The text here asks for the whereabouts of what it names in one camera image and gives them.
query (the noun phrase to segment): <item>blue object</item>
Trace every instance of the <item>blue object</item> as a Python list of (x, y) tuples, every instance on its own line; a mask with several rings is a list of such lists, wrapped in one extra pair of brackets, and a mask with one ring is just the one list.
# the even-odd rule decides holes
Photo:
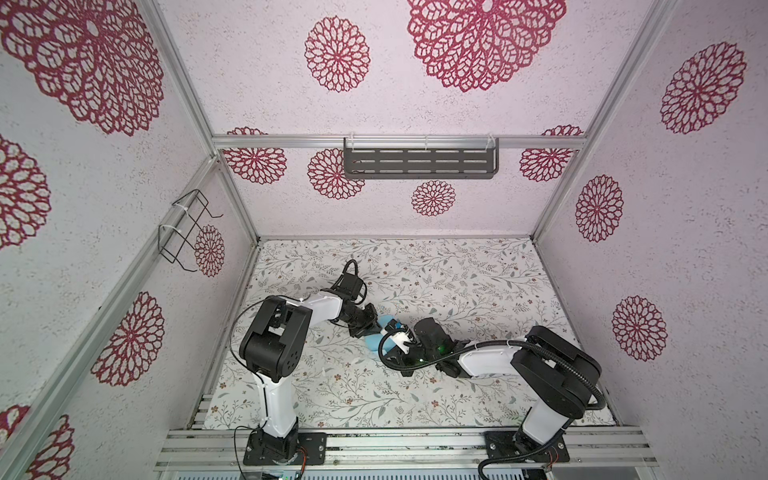
[[(391, 319), (394, 319), (394, 315), (382, 315), (379, 317), (379, 326), (384, 328), (384, 325), (389, 323)], [(379, 343), (382, 341), (382, 338), (384, 338), (384, 335), (381, 333), (377, 333), (375, 335), (368, 335), (365, 337), (366, 340), (366, 346), (368, 347), (368, 350), (371, 352), (378, 352), (379, 351)], [(384, 342), (384, 353), (387, 353), (389, 350), (396, 347), (395, 342), (389, 338)]]

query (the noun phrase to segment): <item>wire hanger rack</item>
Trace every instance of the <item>wire hanger rack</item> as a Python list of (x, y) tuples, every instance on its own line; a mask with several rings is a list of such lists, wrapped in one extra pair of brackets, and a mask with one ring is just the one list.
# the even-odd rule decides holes
[[(200, 213), (198, 213), (196, 216), (192, 216), (190, 214), (190, 209), (196, 204), (196, 202), (202, 206), (202, 209), (200, 209)], [(182, 210), (184, 210), (184, 215), (176, 222), (175, 225), (168, 225), (166, 223), (163, 223), (161, 225), (157, 226), (157, 251), (160, 252), (160, 255), (163, 256), (165, 260), (168, 260), (171, 263), (178, 263), (181, 268), (186, 270), (187, 272), (197, 272), (197, 270), (188, 269), (184, 266), (184, 264), (181, 262), (181, 259), (179, 258), (179, 254), (181, 253), (181, 250), (184, 248), (184, 245), (189, 245), (192, 250), (195, 250), (194, 245), (190, 243), (189, 237), (194, 231), (195, 227), (197, 227), (198, 230), (202, 231), (203, 227), (200, 226), (198, 221), (200, 220), (200, 217), (203, 216), (203, 213), (208, 214), (211, 218), (221, 218), (224, 216), (224, 214), (221, 215), (213, 215), (210, 210), (208, 210), (208, 199), (198, 189), (191, 190), (190, 192), (183, 195), (181, 198), (173, 202), (174, 207), (178, 207)], [(184, 218), (189, 218), (192, 220), (192, 225), (190, 225), (190, 229), (187, 233), (184, 233), (180, 230), (179, 226), (181, 224), (181, 221)], [(163, 242), (163, 235), (164, 233), (170, 229), (170, 236)], [(179, 245), (179, 248), (173, 252), (166, 247), (168, 244), (176, 237), (179, 236), (181, 238), (181, 245)]]

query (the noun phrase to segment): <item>aluminum rail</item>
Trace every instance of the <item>aluminum rail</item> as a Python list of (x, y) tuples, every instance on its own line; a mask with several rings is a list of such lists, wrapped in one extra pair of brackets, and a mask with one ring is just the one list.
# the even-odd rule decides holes
[[(154, 41), (157, 50), (160, 52), (160, 57), (163, 59), (166, 77), (169, 78), (170, 82), (174, 85), (175, 91), (181, 100), (181, 104), (184, 106), (184, 110), (187, 112), (190, 123), (192, 123), (194, 130), (197, 132), (200, 142), (205, 147), (208, 154), (211, 156), (219, 156), (218, 149), (214, 147), (214, 143), (211, 140), (212, 134), (210, 123), (203, 111), (203, 107), (200, 105), (200, 100), (192, 86), (192, 80), (190, 80), (190, 77), (187, 74), (187, 69), (184, 67), (184, 62), (181, 60), (181, 55), (170, 34), (170, 30), (157, 0), (136, 0), (136, 6), (139, 9), (139, 13), (141, 13), (141, 17), (144, 19), (147, 29), (152, 35), (152, 40)], [(256, 227), (253, 224), (253, 220), (250, 218), (250, 214), (245, 207), (242, 197), (237, 192), (232, 172), (230, 171), (230, 168), (227, 167), (227, 162), (222, 161), (221, 164), (223, 165), (223, 172), (228, 177), (224, 182), (224, 190), (232, 200), (237, 216), (240, 218), (240, 222), (245, 226), (251, 243), (255, 244), (258, 240)]]
[[(319, 470), (393, 468), (471, 468), (487, 458), (483, 433), (510, 428), (434, 429), (307, 429), (301, 432), (328, 434), (325, 465)], [(243, 458), (247, 430), (235, 435), (238, 458)], [(555, 468), (572, 467), (654, 467), (653, 452), (639, 427), (570, 427), (564, 442), (571, 461)], [(232, 430), (173, 430), (157, 457), (156, 472), (237, 470)], [(537, 468), (543, 463), (489, 465), (494, 468)], [(264, 467), (287, 470), (282, 465)], [(261, 467), (243, 467), (260, 470)]]
[(585, 137), (551, 135), (214, 135), (216, 148), (344, 148), (347, 145), (356, 149), (393, 148), (413, 149), (484, 149), (493, 146), (498, 138), (500, 148), (582, 148)]

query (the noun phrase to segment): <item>wire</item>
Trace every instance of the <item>wire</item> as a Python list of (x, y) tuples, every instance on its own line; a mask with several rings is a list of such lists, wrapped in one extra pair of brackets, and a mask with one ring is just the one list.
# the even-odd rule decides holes
[(589, 390), (589, 393), (591, 393), (596, 403), (590, 403), (587, 405), (587, 410), (602, 410), (605, 408), (605, 397), (603, 396), (603, 393), (600, 391), (600, 389), (595, 386), (592, 382), (589, 381), (589, 379), (581, 374), (578, 370), (576, 370), (570, 363), (566, 362), (559, 356), (555, 355), (554, 353), (550, 352), (549, 350), (546, 350), (544, 348), (541, 348), (539, 345), (536, 345), (535, 343), (529, 343), (524, 342), (522, 340), (487, 340), (485, 342), (479, 342), (474, 345), (466, 346), (463, 349), (459, 350), (458, 352), (449, 353), (446, 356), (440, 357), (439, 359), (432, 360), (431, 362), (424, 362), (416, 366), (400, 366), (395, 363), (390, 363), (384, 358), (384, 342), (386, 340), (398, 333), (398, 332), (408, 332), (407, 329), (399, 328), (388, 331), (379, 342), (379, 359), (382, 361), (384, 366), (392, 369), (397, 370), (398, 372), (413, 372), (415, 370), (424, 369), (428, 366), (435, 365), (436, 363), (443, 362), (445, 360), (454, 359), (460, 355), (463, 355), (467, 352), (471, 352), (473, 350), (481, 349), (486, 346), (500, 346), (500, 345), (506, 345), (506, 346), (517, 346), (522, 349), (530, 350), (531, 352), (535, 353), (536, 355), (543, 357), (546, 360), (551, 360), (555, 363), (557, 363), (561, 368), (567, 370), (570, 374), (572, 374), (583, 386), (587, 387), (587, 390)]
[(368, 285), (366, 285), (366, 282), (363, 281), (362, 285), (366, 288), (366, 291), (363, 293), (362, 298), (358, 300), (357, 302), (354, 302), (355, 305), (360, 305), (361, 303), (366, 301), (366, 297), (368, 296)]
[(304, 476), (304, 470), (306, 470), (306, 449), (300, 445), (299, 450), (301, 450), (301, 455), (304, 457), (304, 460), (301, 462), (301, 473), (299, 473), (299, 476), (296, 477), (296, 480), (301, 480), (301, 478)]
[[(261, 425), (261, 427), (258, 427), (258, 428), (255, 428), (255, 429), (251, 429), (250, 433), (248, 434), (248, 439), (250, 440), (250, 436), (253, 435), (253, 433), (256, 430), (263, 429), (265, 425), (266, 425), (266, 420)], [(238, 429), (250, 429), (250, 427), (245, 426), (245, 425), (238, 425), (238, 426), (235, 427), (234, 432), (232, 433), (232, 444), (233, 444), (233, 446), (235, 448), (235, 461), (237, 462), (237, 469), (240, 470), (240, 477), (241, 478), (246, 478), (245, 474), (243, 473), (243, 468), (240, 467), (240, 459), (237, 458), (237, 430)], [(280, 478), (280, 477), (276, 477), (275, 475), (271, 475), (271, 474), (266, 473), (266, 472), (261, 472), (261, 478)]]
[(237, 362), (238, 362), (238, 363), (239, 363), (239, 364), (240, 364), (240, 365), (241, 365), (241, 366), (242, 366), (242, 367), (243, 367), (245, 370), (248, 370), (248, 367), (246, 366), (246, 364), (245, 364), (245, 363), (242, 363), (242, 362), (240, 361), (240, 359), (239, 359), (239, 358), (237, 358), (237, 355), (235, 355), (235, 351), (232, 349), (232, 332), (234, 332), (234, 331), (235, 331), (235, 325), (237, 325), (237, 322), (240, 320), (240, 317), (242, 317), (242, 316), (243, 316), (243, 314), (244, 314), (245, 312), (247, 312), (248, 310), (250, 310), (250, 309), (254, 308), (254, 307), (255, 307), (256, 305), (258, 305), (259, 303), (262, 303), (264, 300), (266, 300), (266, 298), (262, 298), (262, 299), (261, 299), (261, 300), (259, 300), (258, 302), (256, 302), (256, 303), (251, 303), (249, 306), (247, 306), (245, 310), (243, 310), (242, 312), (240, 312), (240, 315), (238, 315), (238, 316), (237, 316), (237, 318), (235, 319), (235, 321), (234, 321), (234, 322), (232, 322), (232, 326), (230, 327), (230, 353), (232, 354), (232, 358), (234, 358), (234, 359), (235, 359), (235, 361), (237, 361)]
[(358, 275), (359, 269), (358, 269), (358, 266), (357, 266), (357, 260), (355, 260), (355, 259), (351, 259), (350, 261), (348, 261), (347, 263), (344, 264), (344, 270), (342, 270), (342, 273), (346, 273), (346, 269), (349, 268), (349, 265), (354, 265), (355, 266), (355, 276), (359, 276)]
[(238, 429), (249, 429), (250, 427), (247, 427), (245, 425), (238, 425), (235, 427), (234, 432), (232, 433), (232, 446), (235, 448), (235, 461), (237, 462), (237, 469), (240, 470), (240, 476), (245, 478), (245, 474), (243, 473), (243, 468), (240, 467), (240, 459), (237, 458), (237, 430)]
[(520, 455), (513, 455), (510, 457), (500, 457), (500, 458), (486, 458), (482, 462), (480, 462), (480, 465), (478, 465), (478, 475), (480, 475), (480, 478), (482, 480), (490, 480), (488, 476), (483, 473), (482, 469), (488, 465), (494, 464), (494, 463), (513, 463), (513, 462), (519, 462), (521, 460), (525, 460), (527, 458), (531, 458), (533, 456), (539, 455), (540, 453), (547, 452), (555, 443), (559, 442), (560, 439), (563, 438), (563, 433), (565, 433), (565, 429), (568, 428), (568, 426), (573, 422), (572, 419), (569, 419), (565, 425), (560, 427), (558, 432), (554, 434), (554, 436), (549, 439), (545, 444), (538, 447), (537, 449), (533, 449), (530, 452), (521, 453)]

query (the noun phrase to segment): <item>pink wallpaper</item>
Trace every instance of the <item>pink wallpaper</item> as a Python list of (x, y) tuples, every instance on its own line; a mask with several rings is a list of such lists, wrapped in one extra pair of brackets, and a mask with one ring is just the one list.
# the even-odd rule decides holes
[(63, 480), (150, 478), (167, 431), (185, 428), (195, 410), (250, 248), (218, 175), (201, 190), (223, 214), (201, 224), (218, 232), (226, 255), (213, 276), (189, 247), (181, 260), (196, 272), (158, 260), (67, 407), (76, 451)]
[(650, 0), (160, 0), (217, 133), (589, 123)]
[(132, 2), (0, 0), (0, 412), (32, 404), (205, 158), (163, 68)]
[[(584, 133), (650, 0), (161, 0), (228, 134)], [(338, 149), (224, 151), (259, 233), (527, 235), (572, 151), (493, 180), (347, 180)]]
[(239, 172), (235, 182), (259, 234), (278, 237), (527, 235), (556, 184), (525, 177), (522, 150), (502, 150), (491, 180), (349, 180), (341, 153), (264, 148), (224, 156)]
[(540, 242), (667, 478), (764, 478), (768, 8), (680, 6)]

